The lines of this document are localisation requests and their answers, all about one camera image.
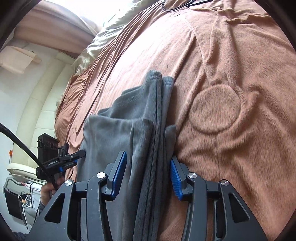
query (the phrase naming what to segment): gray garment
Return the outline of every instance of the gray garment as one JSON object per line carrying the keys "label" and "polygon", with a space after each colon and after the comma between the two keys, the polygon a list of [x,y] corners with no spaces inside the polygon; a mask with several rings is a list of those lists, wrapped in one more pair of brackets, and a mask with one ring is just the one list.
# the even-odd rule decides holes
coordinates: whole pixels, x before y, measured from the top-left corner
{"label": "gray garment", "polygon": [[[78,160],[77,181],[104,171],[120,150],[127,152],[119,195],[106,202],[114,241],[156,240],[176,140],[175,126],[165,128],[172,88],[171,77],[150,71],[142,86],[124,91],[111,108],[84,123],[80,149],[86,157]],[[81,225],[86,240],[84,209]]]}

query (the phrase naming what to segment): silver screw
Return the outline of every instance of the silver screw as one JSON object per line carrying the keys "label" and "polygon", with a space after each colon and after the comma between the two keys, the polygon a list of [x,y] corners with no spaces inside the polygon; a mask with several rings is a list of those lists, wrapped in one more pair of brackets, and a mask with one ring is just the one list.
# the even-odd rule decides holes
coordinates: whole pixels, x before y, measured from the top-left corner
{"label": "silver screw", "polygon": [[71,186],[73,184],[73,181],[72,180],[66,180],[65,181],[65,185],[66,186]]}
{"label": "silver screw", "polygon": [[106,176],[106,173],[99,172],[96,176],[97,176],[97,178],[104,178]]}
{"label": "silver screw", "polygon": [[196,173],[194,173],[194,172],[190,172],[190,173],[188,174],[188,176],[189,176],[190,178],[196,178],[196,177],[197,177]]}
{"label": "silver screw", "polygon": [[221,184],[224,185],[224,186],[228,186],[228,185],[229,185],[229,181],[223,179],[223,180],[221,181]]}

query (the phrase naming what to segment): circular imprint on blanket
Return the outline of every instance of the circular imprint on blanket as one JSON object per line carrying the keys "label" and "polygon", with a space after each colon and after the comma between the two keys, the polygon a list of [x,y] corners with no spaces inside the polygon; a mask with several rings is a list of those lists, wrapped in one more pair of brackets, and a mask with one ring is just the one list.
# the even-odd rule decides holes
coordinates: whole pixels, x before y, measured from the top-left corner
{"label": "circular imprint on blanket", "polygon": [[240,98],[228,85],[215,85],[194,99],[189,122],[198,131],[213,134],[229,128],[239,116]]}

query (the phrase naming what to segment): pink curtain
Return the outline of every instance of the pink curtain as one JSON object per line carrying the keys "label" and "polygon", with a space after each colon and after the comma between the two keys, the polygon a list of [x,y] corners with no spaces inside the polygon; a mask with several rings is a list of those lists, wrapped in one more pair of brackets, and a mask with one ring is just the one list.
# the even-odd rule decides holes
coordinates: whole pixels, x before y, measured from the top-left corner
{"label": "pink curtain", "polygon": [[16,26],[14,38],[58,49],[76,58],[101,28],[60,5],[41,1]]}

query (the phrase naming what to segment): brown fleece blanket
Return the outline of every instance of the brown fleece blanket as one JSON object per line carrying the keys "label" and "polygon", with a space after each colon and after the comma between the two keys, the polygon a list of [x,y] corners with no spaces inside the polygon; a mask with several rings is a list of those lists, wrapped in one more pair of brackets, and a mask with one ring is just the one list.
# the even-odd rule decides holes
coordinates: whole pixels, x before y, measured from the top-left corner
{"label": "brown fleece blanket", "polygon": [[[177,126],[179,161],[206,180],[228,179],[274,240],[296,208],[296,54],[284,33],[251,0],[172,13],[157,2],[71,78],[58,139],[76,151],[87,116],[151,69],[176,80],[167,124]],[[186,208],[169,190],[159,240],[180,240]]]}

